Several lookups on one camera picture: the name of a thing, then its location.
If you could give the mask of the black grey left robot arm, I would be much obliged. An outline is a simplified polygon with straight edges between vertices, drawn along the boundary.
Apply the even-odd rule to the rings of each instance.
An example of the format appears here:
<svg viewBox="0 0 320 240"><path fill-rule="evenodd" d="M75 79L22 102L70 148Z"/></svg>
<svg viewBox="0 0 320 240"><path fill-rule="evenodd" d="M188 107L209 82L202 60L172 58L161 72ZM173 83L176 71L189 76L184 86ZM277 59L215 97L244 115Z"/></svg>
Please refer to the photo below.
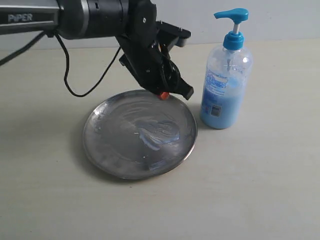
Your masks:
<svg viewBox="0 0 320 240"><path fill-rule="evenodd" d="M164 99L194 92L170 57L183 47L190 31L157 20L157 7L149 0L3 0L2 35L37 32L22 48L3 58L2 65L29 50L44 36L80 40L114 37L123 55L120 63L145 90Z"/></svg>

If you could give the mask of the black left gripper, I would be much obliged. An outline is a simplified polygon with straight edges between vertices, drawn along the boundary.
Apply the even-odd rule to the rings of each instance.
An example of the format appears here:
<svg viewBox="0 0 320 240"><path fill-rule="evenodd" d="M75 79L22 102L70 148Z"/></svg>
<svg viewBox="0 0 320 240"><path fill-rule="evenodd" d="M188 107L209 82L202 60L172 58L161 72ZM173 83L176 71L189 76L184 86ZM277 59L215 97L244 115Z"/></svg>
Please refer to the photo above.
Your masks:
<svg viewBox="0 0 320 240"><path fill-rule="evenodd" d="M181 77L166 50L160 51L155 43L151 47L142 47L124 36L116 39L124 52L120 58L121 64L142 88L161 100L167 100L170 93L181 95L186 100L192 97L194 88Z"/></svg>

